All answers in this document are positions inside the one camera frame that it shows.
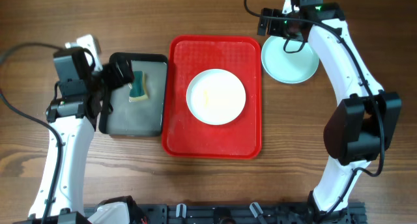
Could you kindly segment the light blue plate front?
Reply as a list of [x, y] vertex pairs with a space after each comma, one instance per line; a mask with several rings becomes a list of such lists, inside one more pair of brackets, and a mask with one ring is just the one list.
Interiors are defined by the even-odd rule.
[[308, 80], [319, 66], [318, 55], [308, 44], [296, 53], [302, 45], [299, 41], [270, 36], [263, 44], [261, 62], [265, 72], [276, 81], [297, 84]]

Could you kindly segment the green yellow sponge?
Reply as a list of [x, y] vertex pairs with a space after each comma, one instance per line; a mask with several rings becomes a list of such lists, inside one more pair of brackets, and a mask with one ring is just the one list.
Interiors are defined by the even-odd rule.
[[129, 101], [138, 102], [149, 98], [143, 71], [134, 71], [134, 81], [129, 84]]

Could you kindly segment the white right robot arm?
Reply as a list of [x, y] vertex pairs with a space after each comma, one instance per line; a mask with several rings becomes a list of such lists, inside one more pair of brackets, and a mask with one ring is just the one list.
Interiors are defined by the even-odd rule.
[[349, 216], [348, 198], [368, 165], [383, 167], [402, 102], [386, 92], [357, 52], [337, 3], [285, 0], [281, 10], [264, 8], [257, 32], [309, 46], [319, 57], [336, 96], [337, 107], [324, 128], [329, 155], [306, 207], [293, 215], [307, 223], [331, 223]]

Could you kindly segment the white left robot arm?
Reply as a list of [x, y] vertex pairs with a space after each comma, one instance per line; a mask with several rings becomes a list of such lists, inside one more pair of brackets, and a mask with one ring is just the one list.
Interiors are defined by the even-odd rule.
[[92, 52], [74, 47], [53, 55], [61, 97], [47, 108], [50, 140], [39, 191], [29, 210], [33, 223], [57, 222], [62, 211], [83, 213], [83, 179], [87, 153], [111, 91], [134, 80], [130, 62], [117, 59], [97, 70]]

